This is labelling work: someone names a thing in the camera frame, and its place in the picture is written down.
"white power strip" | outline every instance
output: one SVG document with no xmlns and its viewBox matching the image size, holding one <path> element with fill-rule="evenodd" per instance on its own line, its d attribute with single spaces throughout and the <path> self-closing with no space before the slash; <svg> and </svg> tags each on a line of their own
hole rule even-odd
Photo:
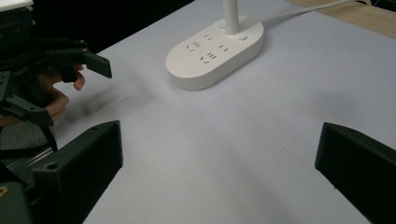
<svg viewBox="0 0 396 224">
<path fill-rule="evenodd" d="M 236 0 L 223 5 L 224 20 L 176 45 L 166 57 L 166 68 L 184 90 L 210 87 L 262 51 L 262 22 L 238 16 Z"/>
</svg>

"white table surface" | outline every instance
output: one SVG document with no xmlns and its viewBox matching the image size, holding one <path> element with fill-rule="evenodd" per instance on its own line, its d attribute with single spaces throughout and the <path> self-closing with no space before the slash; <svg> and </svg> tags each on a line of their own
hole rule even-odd
<svg viewBox="0 0 396 224">
<path fill-rule="evenodd" d="M 238 5 L 257 19 L 299 8 Z M 262 53 L 217 85 L 182 90 L 166 55 L 222 18 L 220 0 L 195 0 L 100 52 L 113 78 L 59 84 L 59 147 L 121 125 L 124 165 L 84 223 L 369 223 L 314 164 L 323 122 L 396 148 L 396 41 L 310 12 L 266 27 Z"/>
</svg>

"white cable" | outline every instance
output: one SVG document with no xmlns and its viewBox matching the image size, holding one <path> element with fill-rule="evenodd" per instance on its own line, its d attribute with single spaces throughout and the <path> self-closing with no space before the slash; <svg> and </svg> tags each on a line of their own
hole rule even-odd
<svg viewBox="0 0 396 224">
<path fill-rule="evenodd" d="M 334 6 L 337 6 L 337 5 L 340 5 L 340 4 L 344 4 L 344 3 L 347 3 L 347 2 L 358 2 L 358 1 L 362 1 L 366 5 L 369 5 L 369 6 L 372 5 L 372 2 L 370 0 L 341 0 L 341 1 L 338 1 L 338 2 L 334 2 L 334 3 L 330 3 L 330 4 L 318 6 L 318 7 L 308 7 L 308 8 L 303 8 L 303 9 L 295 10 L 295 11 L 292 11 L 292 12 L 284 13 L 284 14 L 281 14 L 281 15 L 274 16 L 272 18 L 266 19 L 266 20 L 262 21 L 262 23 L 265 24 L 265 23 L 267 23 L 269 21 L 278 20 L 278 19 L 284 19 L 284 18 L 292 17 L 292 16 L 297 16 L 297 15 L 303 14 L 305 12 L 315 11 L 315 10 L 323 9 L 325 7 L 334 7 Z"/>
</svg>

